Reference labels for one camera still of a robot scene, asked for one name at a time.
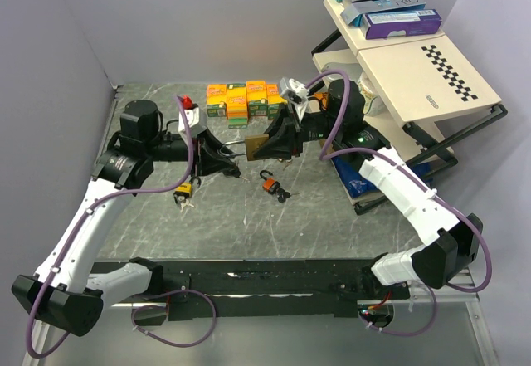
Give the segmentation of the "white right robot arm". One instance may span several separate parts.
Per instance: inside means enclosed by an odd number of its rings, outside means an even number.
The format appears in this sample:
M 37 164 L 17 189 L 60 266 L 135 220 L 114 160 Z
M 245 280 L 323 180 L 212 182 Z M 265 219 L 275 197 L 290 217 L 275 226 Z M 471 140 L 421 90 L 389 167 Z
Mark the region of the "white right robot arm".
M 247 157 L 288 160 L 301 153 L 304 143 L 322 139 L 320 158 L 343 157 L 397 208 L 421 240 L 416 248 L 386 253 L 373 261 L 371 272 L 362 279 L 368 296 L 381 298 L 392 285 L 404 281 L 421 281 L 433 289 L 452 286 L 452 279 L 478 251 L 488 251 L 481 221 L 443 201 L 366 122 L 365 99 L 356 82 L 347 76 L 332 81 L 325 105 L 315 112 L 308 110 L 307 85 L 283 78 L 278 92 L 286 102 L 266 130 L 266 142 Z

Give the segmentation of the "yellow padlock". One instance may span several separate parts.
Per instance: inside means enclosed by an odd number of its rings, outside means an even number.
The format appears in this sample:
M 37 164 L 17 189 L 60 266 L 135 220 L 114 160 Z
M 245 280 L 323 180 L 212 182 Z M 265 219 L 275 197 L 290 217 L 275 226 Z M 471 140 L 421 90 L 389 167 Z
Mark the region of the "yellow padlock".
M 193 175 L 187 182 L 179 185 L 173 192 L 173 201 L 178 206 L 180 212 L 184 212 L 188 208 L 194 208 L 192 204 L 192 196 L 196 189 L 202 185 L 202 180 Z

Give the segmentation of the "blue bag under shelf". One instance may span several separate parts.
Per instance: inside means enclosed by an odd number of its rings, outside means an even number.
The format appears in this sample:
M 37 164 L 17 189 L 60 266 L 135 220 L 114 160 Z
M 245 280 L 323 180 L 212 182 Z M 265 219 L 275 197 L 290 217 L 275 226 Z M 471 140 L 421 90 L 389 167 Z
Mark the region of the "blue bag under shelf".
M 382 196 L 372 183 L 364 179 L 347 162 L 339 157 L 332 158 L 331 162 L 353 206 L 356 203 L 361 205 L 370 203 Z

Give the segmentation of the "orange sponge pack stack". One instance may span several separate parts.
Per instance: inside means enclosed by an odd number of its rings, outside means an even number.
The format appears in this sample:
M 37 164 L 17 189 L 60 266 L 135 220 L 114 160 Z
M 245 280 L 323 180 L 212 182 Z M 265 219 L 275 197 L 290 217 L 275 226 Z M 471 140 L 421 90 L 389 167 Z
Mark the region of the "orange sponge pack stack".
M 207 87 L 207 116 L 224 119 L 230 129 L 245 128 L 254 118 L 272 120 L 286 104 L 278 85 L 265 81 L 210 84 Z

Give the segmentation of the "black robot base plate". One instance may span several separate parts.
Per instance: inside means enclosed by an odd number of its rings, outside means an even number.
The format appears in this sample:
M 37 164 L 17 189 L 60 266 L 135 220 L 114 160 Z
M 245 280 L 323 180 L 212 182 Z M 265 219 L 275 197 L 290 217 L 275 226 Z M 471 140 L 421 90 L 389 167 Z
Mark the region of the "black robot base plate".
M 171 321 L 195 318 L 332 315 L 385 297 L 407 300 L 405 283 L 383 286 L 369 259 L 160 260 L 163 283 L 124 302 L 167 305 Z

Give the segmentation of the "silver key ring keys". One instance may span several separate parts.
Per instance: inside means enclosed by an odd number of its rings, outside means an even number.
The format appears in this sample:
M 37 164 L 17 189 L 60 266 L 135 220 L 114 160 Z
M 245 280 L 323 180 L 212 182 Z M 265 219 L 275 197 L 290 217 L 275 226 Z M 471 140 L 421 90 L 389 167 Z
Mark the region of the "silver key ring keys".
M 292 159 L 278 159 L 278 162 L 281 165 L 281 169 L 285 171 L 293 162 Z

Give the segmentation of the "cream tiered shelf rack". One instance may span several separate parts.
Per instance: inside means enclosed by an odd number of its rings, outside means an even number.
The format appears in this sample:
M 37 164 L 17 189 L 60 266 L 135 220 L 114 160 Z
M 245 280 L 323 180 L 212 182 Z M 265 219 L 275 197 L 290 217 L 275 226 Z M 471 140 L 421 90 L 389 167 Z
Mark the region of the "cream tiered shelf rack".
M 335 29 L 312 50 L 315 67 L 368 76 L 386 110 L 367 122 L 410 167 L 429 163 L 425 180 L 457 165 L 453 145 L 508 114 L 500 96 L 443 31 L 367 40 L 343 21 L 342 4 L 323 4 Z

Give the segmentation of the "orange padlock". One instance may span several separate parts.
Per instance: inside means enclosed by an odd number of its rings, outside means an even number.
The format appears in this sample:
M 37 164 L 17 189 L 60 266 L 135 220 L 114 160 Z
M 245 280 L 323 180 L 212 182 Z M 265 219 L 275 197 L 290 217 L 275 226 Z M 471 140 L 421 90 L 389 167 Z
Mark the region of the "orange padlock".
M 259 175 L 263 179 L 263 190 L 269 193 L 271 196 L 276 197 L 279 203 L 285 203 L 287 199 L 299 195 L 298 192 L 292 193 L 284 189 L 281 183 L 273 178 L 272 172 L 262 169 L 259 172 Z

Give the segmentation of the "grey R.O.C.S. toothpaste box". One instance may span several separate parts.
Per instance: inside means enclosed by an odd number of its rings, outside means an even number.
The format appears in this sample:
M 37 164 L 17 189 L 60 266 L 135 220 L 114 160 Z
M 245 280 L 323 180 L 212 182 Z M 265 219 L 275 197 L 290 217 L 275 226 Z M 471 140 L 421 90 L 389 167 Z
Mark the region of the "grey R.O.C.S. toothpaste box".
M 360 26 L 365 14 L 420 10 L 426 6 L 424 0 L 342 0 L 342 3 L 343 22 L 355 27 Z

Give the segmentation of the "large brass padlock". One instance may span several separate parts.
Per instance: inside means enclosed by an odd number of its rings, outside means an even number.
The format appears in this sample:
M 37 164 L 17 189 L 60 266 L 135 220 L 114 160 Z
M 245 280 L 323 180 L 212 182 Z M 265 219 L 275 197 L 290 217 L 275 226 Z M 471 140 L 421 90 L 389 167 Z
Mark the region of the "large brass padlock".
M 245 156 L 248 161 L 255 161 L 258 158 L 255 156 L 255 152 L 260 148 L 265 142 L 269 140 L 267 134 L 258 134 L 246 136 L 244 139 L 238 139 L 234 141 L 229 141 L 224 144 L 230 144 L 233 147 L 241 145 L 246 150 L 246 155 L 224 155 L 228 158 L 234 159 L 235 157 Z

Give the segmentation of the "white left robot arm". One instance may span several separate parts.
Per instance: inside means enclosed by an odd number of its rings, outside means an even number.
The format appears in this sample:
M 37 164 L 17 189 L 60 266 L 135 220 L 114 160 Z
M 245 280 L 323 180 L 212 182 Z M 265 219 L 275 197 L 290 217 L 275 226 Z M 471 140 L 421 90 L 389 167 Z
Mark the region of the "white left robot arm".
M 186 176 L 214 173 L 239 177 L 233 152 L 214 137 L 206 114 L 190 99 L 178 98 L 178 132 L 163 127 L 163 114 L 151 100 L 133 100 L 119 118 L 106 151 L 96 161 L 83 201 L 51 254 L 30 276 L 19 275 L 12 293 L 31 320 L 81 337 L 102 312 L 131 296 L 153 301 L 164 289 L 163 268 L 133 258 L 116 271 L 91 277 L 95 258 L 116 218 L 142 186 L 156 162 L 185 162 Z

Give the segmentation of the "purple toothpaste box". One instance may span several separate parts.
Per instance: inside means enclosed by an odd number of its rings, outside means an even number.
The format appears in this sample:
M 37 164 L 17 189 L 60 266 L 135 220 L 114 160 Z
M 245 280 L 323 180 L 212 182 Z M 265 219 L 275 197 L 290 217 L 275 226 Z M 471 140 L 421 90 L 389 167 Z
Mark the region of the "purple toothpaste box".
M 442 18 L 435 9 L 365 14 L 360 26 L 368 40 L 436 33 Z

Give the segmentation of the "aluminium rail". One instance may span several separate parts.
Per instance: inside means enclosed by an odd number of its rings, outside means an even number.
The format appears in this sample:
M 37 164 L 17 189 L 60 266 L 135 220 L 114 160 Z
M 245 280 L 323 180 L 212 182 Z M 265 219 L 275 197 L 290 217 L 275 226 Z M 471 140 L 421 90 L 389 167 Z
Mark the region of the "aluminium rail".
M 33 314 L 25 364 L 47 357 L 34 338 L 45 326 L 87 335 L 110 309 L 161 310 L 172 320 L 208 317 L 333 315 L 360 318 L 387 333 L 398 301 L 475 302 L 480 287 L 467 271 L 440 278 L 418 271 L 388 284 L 364 260 L 166 261 L 133 259 L 97 263 L 80 293 L 44 286 L 40 276 L 22 276 L 22 305 Z

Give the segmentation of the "black padlock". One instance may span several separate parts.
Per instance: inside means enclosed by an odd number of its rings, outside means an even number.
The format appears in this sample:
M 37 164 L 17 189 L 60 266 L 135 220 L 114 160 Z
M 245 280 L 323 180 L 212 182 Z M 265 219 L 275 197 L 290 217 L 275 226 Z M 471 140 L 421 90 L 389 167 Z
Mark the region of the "black padlock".
M 234 178 L 242 179 L 242 180 L 243 180 L 244 182 L 246 182 L 246 183 L 249 183 L 249 182 L 250 182 L 250 180 L 249 180 L 248 178 L 246 178 L 246 177 L 242 174 L 242 172 L 241 172 L 241 170 L 240 170 L 238 164 L 236 164 L 236 165 L 234 166 L 234 168 L 233 168 L 233 170 L 232 170 L 232 176 L 233 176 Z

